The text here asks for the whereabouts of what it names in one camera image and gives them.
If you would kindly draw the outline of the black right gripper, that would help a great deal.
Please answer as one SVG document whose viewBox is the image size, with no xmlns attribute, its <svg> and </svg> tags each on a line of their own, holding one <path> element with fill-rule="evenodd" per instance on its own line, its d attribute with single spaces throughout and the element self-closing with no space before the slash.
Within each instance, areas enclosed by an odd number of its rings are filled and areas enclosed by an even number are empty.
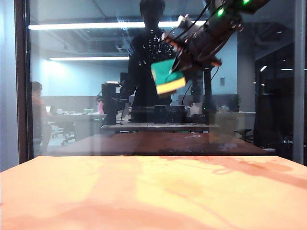
<svg viewBox="0 0 307 230">
<path fill-rule="evenodd" d="M 177 48 L 170 73 L 222 65 L 222 61 L 215 56 L 220 45 L 213 41 L 211 34 L 203 26 L 190 30 L 184 39 L 171 33 L 163 33 L 162 40 Z"/>
</svg>

